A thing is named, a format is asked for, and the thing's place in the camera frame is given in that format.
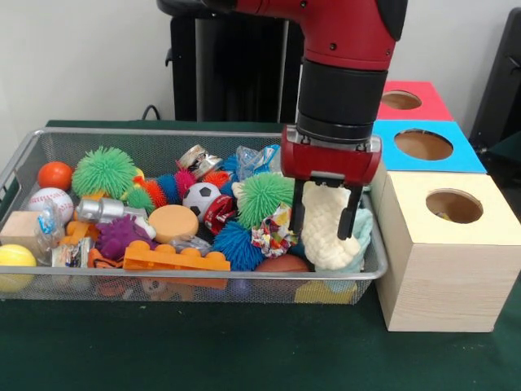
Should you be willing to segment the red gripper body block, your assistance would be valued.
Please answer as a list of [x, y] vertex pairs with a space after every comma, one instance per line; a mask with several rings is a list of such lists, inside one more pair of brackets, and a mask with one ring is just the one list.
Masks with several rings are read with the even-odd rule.
[[380, 138], [361, 144], [327, 144], [282, 140], [283, 175], [295, 180], [295, 188], [306, 182], [325, 183], [330, 187], [364, 187], [371, 183], [382, 156]]

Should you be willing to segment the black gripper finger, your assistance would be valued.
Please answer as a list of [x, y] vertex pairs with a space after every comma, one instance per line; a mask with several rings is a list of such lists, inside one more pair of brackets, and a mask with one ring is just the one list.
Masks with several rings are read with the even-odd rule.
[[304, 185], [305, 181], [295, 180], [289, 228], [296, 235], [300, 234], [304, 222], [305, 206], [302, 203]]
[[356, 219], [358, 205], [361, 200], [363, 187], [350, 187], [350, 196], [347, 206], [342, 210], [339, 220], [337, 237], [346, 240], [352, 237], [352, 230]]

